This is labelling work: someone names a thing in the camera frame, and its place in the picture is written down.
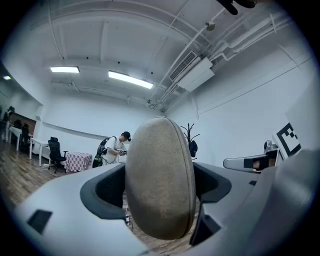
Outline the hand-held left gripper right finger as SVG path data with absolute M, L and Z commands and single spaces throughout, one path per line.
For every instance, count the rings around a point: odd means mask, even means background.
M 260 174 L 174 157 L 175 231 L 183 235 L 195 211 L 195 171 L 208 177 L 188 256 L 265 256 L 286 243 L 316 197 L 316 152 L 302 150 Z

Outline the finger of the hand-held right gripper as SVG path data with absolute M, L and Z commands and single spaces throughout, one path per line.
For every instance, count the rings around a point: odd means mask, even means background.
M 223 161 L 223 167 L 241 172 L 260 173 L 264 169 L 275 167 L 277 156 L 277 151 L 271 151 L 254 156 L 226 158 Z

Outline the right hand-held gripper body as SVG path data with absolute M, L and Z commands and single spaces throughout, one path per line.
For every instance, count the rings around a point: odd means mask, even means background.
M 271 154 L 276 151 L 282 160 L 298 153 L 302 146 L 298 140 L 298 136 L 289 121 L 284 122 L 282 125 L 278 126 L 273 130 L 271 134 L 271 139 L 264 143 L 264 154 Z

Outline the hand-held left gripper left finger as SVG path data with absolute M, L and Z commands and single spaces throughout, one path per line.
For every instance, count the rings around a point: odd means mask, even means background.
M 122 207 L 101 199 L 124 192 L 125 164 L 55 178 L 15 208 L 14 219 L 43 256 L 151 256 L 127 227 Z M 110 178 L 109 184 L 101 181 Z

